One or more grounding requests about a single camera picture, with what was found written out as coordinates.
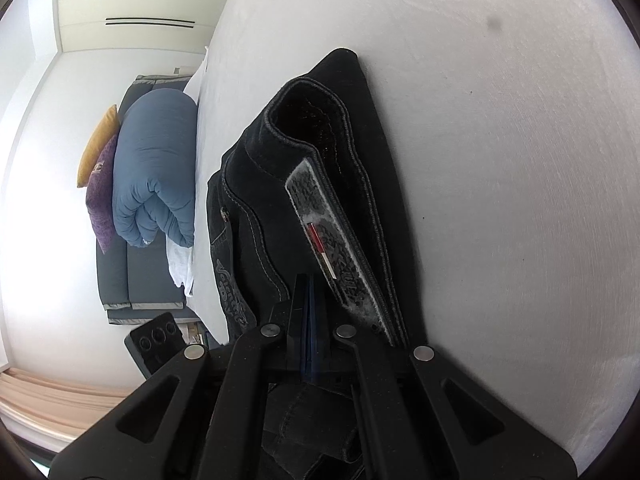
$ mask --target dark stain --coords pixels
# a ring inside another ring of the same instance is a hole
[[[494,32],[495,34],[500,34],[502,32],[502,19],[500,16],[495,16],[492,14],[491,16],[486,17],[486,28],[489,29],[490,32]]]

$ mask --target rolled comforter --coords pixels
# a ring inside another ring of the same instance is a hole
[[[113,164],[113,222],[134,247],[158,229],[193,245],[198,108],[183,92],[153,90],[127,111]]]

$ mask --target beige curtain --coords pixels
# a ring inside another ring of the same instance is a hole
[[[30,432],[69,443],[129,394],[9,368],[0,374],[0,415]]]

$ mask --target yellow pillow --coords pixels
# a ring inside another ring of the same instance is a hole
[[[80,166],[78,167],[78,187],[86,187],[89,184],[89,176],[94,170],[95,163],[102,153],[103,148],[109,142],[109,139],[120,131],[120,120],[118,118],[118,110],[113,105],[107,110],[100,123],[89,139],[89,143],[84,149]]]

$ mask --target white cloth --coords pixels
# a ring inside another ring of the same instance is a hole
[[[191,76],[191,79],[184,87],[184,93],[187,94],[193,102],[198,104],[200,97],[200,89],[202,81],[207,72],[207,57],[209,49],[205,47],[206,53],[202,63]],[[174,280],[175,286],[184,285],[184,294],[187,297],[192,296],[193,288],[193,248],[181,247],[174,243],[169,237],[166,238],[166,259],[169,263],[169,274]]]
[[[204,80],[204,76],[207,73],[207,58],[209,57],[209,49],[205,47],[205,55],[202,63],[196,70],[196,72],[191,76],[191,79],[187,81],[187,85],[184,87],[183,92],[187,94],[193,102],[198,104],[200,98],[200,90],[202,88],[202,81]]]
[[[225,339],[220,157],[340,46],[397,162],[430,343],[585,469],[640,387],[640,52],[611,0],[228,0],[200,102],[194,310]]]
[[[169,274],[175,286],[184,285],[184,295],[192,296],[193,288],[193,247],[182,247],[171,238],[166,238],[166,260]]]

